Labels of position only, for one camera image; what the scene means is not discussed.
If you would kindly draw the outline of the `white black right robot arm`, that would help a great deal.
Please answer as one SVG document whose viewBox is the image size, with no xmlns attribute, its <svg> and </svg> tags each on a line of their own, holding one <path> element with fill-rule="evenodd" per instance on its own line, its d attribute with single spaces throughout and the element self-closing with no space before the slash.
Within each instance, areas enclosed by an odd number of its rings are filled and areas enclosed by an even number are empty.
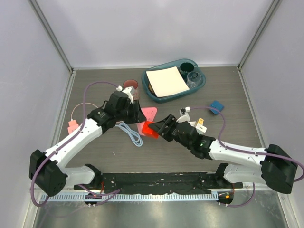
<svg viewBox="0 0 304 228">
<path fill-rule="evenodd" d="M 176 141 L 197 158 L 224 161 L 214 176 L 217 186 L 230 183 L 252 182 L 265 184 L 283 194 L 292 192 L 298 165 L 281 147 L 270 144 L 254 148 L 221 142 L 205 135 L 203 119 L 176 119 L 173 115 L 149 124 L 149 128 L 168 142 Z"/>
</svg>

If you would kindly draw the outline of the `red cube socket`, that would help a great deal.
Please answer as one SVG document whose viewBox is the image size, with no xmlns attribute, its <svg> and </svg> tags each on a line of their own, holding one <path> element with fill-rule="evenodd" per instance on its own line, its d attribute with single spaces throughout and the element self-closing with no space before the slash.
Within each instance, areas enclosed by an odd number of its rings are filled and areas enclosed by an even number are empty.
<svg viewBox="0 0 304 228">
<path fill-rule="evenodd" d="M 148 136 L 148 137 L 151 137 L 151 138 L 154 138 L 154 139 L 157 139 L 159 137 L 159 135 L 157 134 L 157 132 L 155 132 L 154 130 L 152 130 L 149 125 L 152 124 L 153 122 L 151 121 L 145 121 L 144 122 L 144 125 L 142 127 L 142 133 L 145 135 L 145 136 Z"/>
</svg>

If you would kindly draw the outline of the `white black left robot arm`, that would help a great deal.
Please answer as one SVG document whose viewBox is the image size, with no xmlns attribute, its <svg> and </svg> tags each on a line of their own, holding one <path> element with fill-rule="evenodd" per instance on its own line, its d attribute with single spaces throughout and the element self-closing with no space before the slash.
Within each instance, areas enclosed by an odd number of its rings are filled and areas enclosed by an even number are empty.
<svg viewBox="0 0 304 228">
<path fill-rule="evenodd" d="M 65 187 L 83 185 L 95 190 L 102 181 L 101 172 L 91 164 L 68 168 L 67 164 L 91 141 L 100 137 L 117 122 L 138 124 L 146 121 L 133 87 L 111 94 L 104 107 L 92 110 L 83 123 L 62 141 L 45 152 L 31 154 L 29 177 L 31 187 L 38 185 L 48 196 L 57 195 Z"/>
</svg>

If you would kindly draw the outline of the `blue cube socket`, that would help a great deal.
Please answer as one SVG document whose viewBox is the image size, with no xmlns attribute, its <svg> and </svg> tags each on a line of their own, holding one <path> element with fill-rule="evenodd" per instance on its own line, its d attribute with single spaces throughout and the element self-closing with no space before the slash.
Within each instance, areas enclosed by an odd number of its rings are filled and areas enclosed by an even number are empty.
<svg viewBox="0 0 304 228">
<path fill-rule="evenodd" d="M 215 115 L 218 115 L 225 108 L 224 105 L 217 100 L 214 100 L 209 106 L 211 107 L 210 111 Z"/>
</svg>

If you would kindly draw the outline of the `pink triangular power strip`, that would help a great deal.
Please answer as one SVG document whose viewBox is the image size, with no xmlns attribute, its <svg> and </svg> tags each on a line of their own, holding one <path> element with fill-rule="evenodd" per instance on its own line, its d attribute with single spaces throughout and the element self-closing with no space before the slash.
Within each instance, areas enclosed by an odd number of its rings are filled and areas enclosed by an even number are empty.
<svg viewBox="0 0 304 228">
<path fill-rule="evenodd" d="M 150 121 L 150 122 L 154 121 L 154 118 L 157 114 L 156 107 L 141 108 L 141 111 L 144 114 L 144 116 L 146 117 L 147 121 Z M 145 124 L 145 121 L 137 124 L 137 130 L 138 130 L 139 135 L 141 135 L 141 136 L 145 136 L 145 134 L 142 132 L 144 124 Z"/>
</svg>

